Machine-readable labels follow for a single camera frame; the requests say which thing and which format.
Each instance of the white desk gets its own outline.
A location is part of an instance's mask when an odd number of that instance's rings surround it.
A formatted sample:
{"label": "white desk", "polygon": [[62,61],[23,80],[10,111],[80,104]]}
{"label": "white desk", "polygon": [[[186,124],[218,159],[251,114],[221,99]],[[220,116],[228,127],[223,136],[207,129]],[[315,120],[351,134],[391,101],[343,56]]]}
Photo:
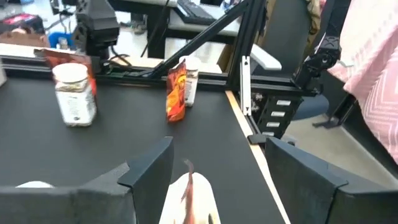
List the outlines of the white desk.
{"label": "white desk", "polygon": [[[215,19],[219,19],[221,16],[224,15],[224,10],[219,6],[209,6],[201,4],[202,7],[207,13],[212,15]],[[238,36],[240,23],[235,20],[226,26],[222,31],[220,31],[219,35],[225,35],[230,37]],[[178,14],[171,10],[170,12],[170,22],[169,22],[169,29],[170,30],[180,30],[180,31],[191,31],[191,32],[201,32],[205,30],[208,26],[203,25],[195,25],[195,24],[186,24]]]}
{"label": "white desk", "polygon": [[[167,0],[117,0],[117,1],[131,1],[131,2],[136,2],[136,3],[143,3],[143,4],[154,4],[154,5],[160,5],[164,6],[167,2]],[[170,0],[168,7],[177,7],[177,0]]]}

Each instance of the snack bag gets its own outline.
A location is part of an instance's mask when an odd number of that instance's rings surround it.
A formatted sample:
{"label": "snack bag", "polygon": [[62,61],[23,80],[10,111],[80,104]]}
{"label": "snack bag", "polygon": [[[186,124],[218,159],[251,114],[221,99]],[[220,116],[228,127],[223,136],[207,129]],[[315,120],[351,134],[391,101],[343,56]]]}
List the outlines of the snack bag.
{"label": "snack bag", "polygon": [[168,122],[179,121],[185,116],[185,60],[167,75],[166,117]]}
{"label": "snack bag", "polygon": [[53,67],[63,63],[80,63],[86,65],[88,78],[90,81],[91,89],[93,90],[93,96],[96,96],[96,83],[94,79],[94,72],[91,65],[91,58],[87,55],[70,54],[65,52],[57,52],[53,50],[42,49],[47,63]]}

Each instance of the jar label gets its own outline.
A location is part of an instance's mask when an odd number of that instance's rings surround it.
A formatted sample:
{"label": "jar label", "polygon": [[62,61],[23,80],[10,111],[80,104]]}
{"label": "jar label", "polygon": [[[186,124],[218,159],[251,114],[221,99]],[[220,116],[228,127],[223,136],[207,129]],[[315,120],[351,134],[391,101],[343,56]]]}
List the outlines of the jar label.
{"label": "jar label", "polygon": [[63,121],[71,125],[90,124],[96,113],[96,105],[88,85],[81,93],[56,91]]}

